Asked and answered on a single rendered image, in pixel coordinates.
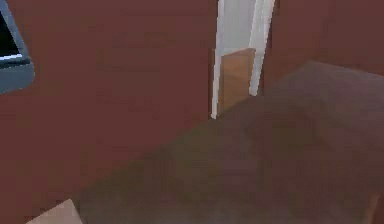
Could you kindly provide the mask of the beige box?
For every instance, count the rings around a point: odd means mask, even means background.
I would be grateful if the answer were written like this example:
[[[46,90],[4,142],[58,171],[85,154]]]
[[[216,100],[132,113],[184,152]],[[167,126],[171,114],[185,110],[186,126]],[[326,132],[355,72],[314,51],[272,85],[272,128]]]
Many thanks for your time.
[[[26,224],[83,224],[71,199],[51,208]]]

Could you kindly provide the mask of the white door frame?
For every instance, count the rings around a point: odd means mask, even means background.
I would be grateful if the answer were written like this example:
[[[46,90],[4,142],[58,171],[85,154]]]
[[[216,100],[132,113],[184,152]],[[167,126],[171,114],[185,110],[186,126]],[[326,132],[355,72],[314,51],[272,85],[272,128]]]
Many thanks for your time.
[[[226,24],[229,19],[245,14],[248,25],[241,25],[239,30],[245,31],[242,38],[243,45],[256,50],[253,60],[248,93],[256,96],[261,70],[267,46],[268,32],[271,25],[275,0],[218,0],[218,16],[216,30],[216,48],[214,51],[214,73],[212,81],[212,112],[211,117],[216,119],[219,114],[219,81],[221,78],[222,57],[225,53],[234,53],[239,47],[229,46],[229,33],[237,31],[232,27],[228,29]]]

